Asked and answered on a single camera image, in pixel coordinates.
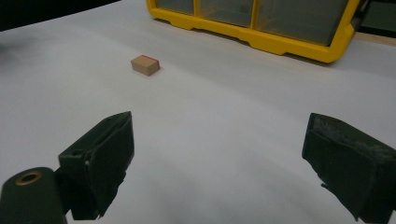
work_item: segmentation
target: small brown block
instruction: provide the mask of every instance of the small brown block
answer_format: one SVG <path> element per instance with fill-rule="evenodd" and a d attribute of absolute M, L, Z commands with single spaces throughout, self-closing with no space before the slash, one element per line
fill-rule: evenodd
<path fill-rule="evenodd" d="M 132 68 L 141 74 L 151 76 L 153 73 L 160 70 L 160 62 L 146 55 L 140 55 L 139 57 L 131 60 Z"/>

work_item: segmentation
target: yellow crate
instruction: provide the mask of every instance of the yellow crate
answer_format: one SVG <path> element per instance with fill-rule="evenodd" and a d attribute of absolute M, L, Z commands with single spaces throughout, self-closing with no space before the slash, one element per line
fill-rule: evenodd
<path fill-rule="evenodd" d="M 246 41 L 254 49 L 324 63 L 339 59 L 355 34 L 360 0 L 146 0 L 152 17 Z"/>

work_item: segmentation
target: yellow plastic edge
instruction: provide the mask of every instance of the yellow plastic edge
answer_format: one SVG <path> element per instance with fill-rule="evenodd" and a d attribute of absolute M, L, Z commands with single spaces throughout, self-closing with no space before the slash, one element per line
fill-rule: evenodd
<path fill-rule="evenodd" d="M 245 28 L 227 23 L 210 21 L 198 17 L 199 1 L 194 1 L 194 15 L 187 15 L 156 7 L 156 0 L 146 0 L 148 12 L 154 18 L 169 21 L 172 25 L 186 30 L 203 29 L 223 35 L 236 37 L 247 41 L 254 49 L 268 51 L 277 55 L 285 53 L 303 56 L 324 63 L 332 63 L 341 58 L 347 46 L 355 34 L 350 22 L 360 0 L 349 0 L 346 10 L 340 20 L 332 43 L 329 47 L 304 42 L 297 39 L 287 38 L 279 35 L 272 35 L 261 31 L 253 30 L 253 27 Z"/>

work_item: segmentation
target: white tabletop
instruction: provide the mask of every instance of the white tabletop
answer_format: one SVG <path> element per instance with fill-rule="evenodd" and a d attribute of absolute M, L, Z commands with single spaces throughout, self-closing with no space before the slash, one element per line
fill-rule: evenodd
<path fill-rule="evenodd" d="M 146 54 L 151 77 L 130 61 Z M 302 159 L 310 113 L 396 147 L 396 48 L 352 40 L 330 65 L 155 21 L 143 0 L 0 33 L 0 183 L 131 110 L 135 156 L 98 221 L 356 223 Z"/>

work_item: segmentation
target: transparent panel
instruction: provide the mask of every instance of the transparent panel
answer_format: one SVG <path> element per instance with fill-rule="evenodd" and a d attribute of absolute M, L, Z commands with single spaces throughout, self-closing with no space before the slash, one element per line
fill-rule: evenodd
<path fill-rule="evenodd" d="M 157 0 L 157 7 L 185 14 L 194 14 L 193 0 Z"/>
<path fill-rule="evenodd" d="M 259 0 L 256 29 L 328 46 L 347 1 Z"/>
<path fill-rule="evenodd" d="M 253 0 L 201 0 L 201 17 L 249 27 Z"/>

